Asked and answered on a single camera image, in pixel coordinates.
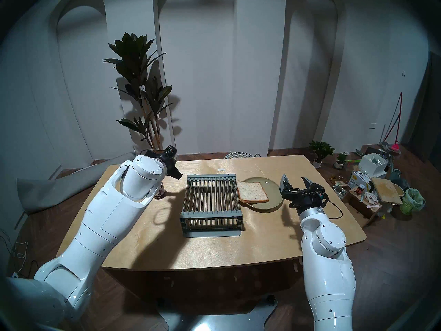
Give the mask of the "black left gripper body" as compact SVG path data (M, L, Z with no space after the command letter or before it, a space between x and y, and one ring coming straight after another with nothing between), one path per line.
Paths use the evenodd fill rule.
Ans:
M165 150L161 150L159 153L153 150L145 150L145 156L163 163L166 168L166 176L179 180L182 173L176 168L176 154L177 149L174 146L167 146Z

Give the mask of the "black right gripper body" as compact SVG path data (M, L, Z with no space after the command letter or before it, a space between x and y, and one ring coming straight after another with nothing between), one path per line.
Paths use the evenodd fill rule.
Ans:
M290 201L289 208L297 211L305 211L309 208L323 209L326 206L326 193L321 185L310 185L306 189L283 185L283 199Z

